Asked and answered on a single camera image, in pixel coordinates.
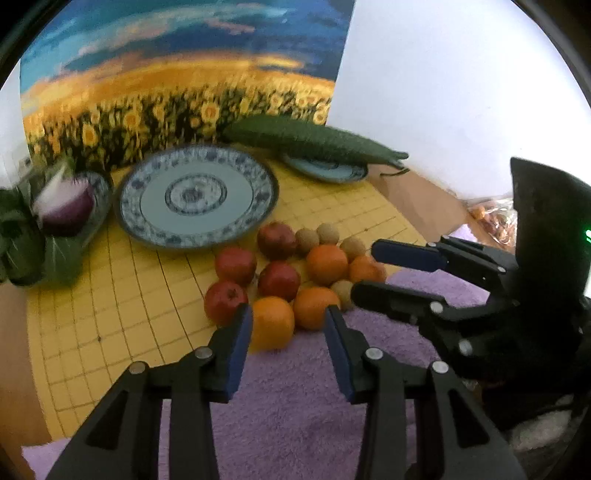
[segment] green cucumber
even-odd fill
[[[408,153],[390,150],[369,138],[288,116],[249,116],[229,125],[223,134],[232,142],[270,148],[306,160],[377,163],[402,169],[404,165],[400,160],[408,158]]]

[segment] orange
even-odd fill
[[[331,289],[311,287],[300,290],[294,300],[295,324],[308,330],[320,330],[328,305],[340,308],[339,296]]]
[[[252,304],[251,348],[276,350],[285,348],[294,336],[294,312],[279,297],[263,297]]]
[[[349,280],[356,283],[361,280],[386,281],[386,268],[373,257],[361,255],[349,266]]]
[[[318,285],[328,287],[337,280],[347,278],[347,254],[336,245],[314,247],[306,257],[308,274]]]

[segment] ceramic plate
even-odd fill
[[[76,235],[82,242],[82,247],[85,247],[96,235],[107,218],[109,209],[111,208],[113,183],[109,177],[95,171],[84,171],[77,174],[76,178],[88,179],[94,191],[93,200],[95,201],[95,205],[92,207],[88,221],[78,235]]]
[[[283,160],[289,166],[310,177],[331,183],[351,183],[363,180],[368,175],[366,165],[304,160],[302,158],[290,158],[287,155],[283,155]]]
[[[116,213],[146,244],[202,248],[256,227],[278,194],[273,173],[250,155],[195,145],[161,152],[132,170],[119,187]]]

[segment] plastic bag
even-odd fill
[[[468,208],[470,214],[493,239],[508,250],[515,250],[517,211],[513,198],[487,200]]]

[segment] red apple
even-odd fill
[[[216,273],[220,280],[232,280],[243,287],[255,276],[256,257],[240,247],[226,247],[216,256]]]
[[[241,303],[248,303],[244,288],[233,281],[220,280],[205,294],[205,315],[218,327],[225,327],[230,324]]]
[[[256,242],[269,260],[285,260],[296,253],[297,240],[289,225],[271,222],[258,231]]]
[[[274,261],[259,275],[258,291],[263,297],[281,297],[292,301],[300,288],[300,274],[290,264]]]

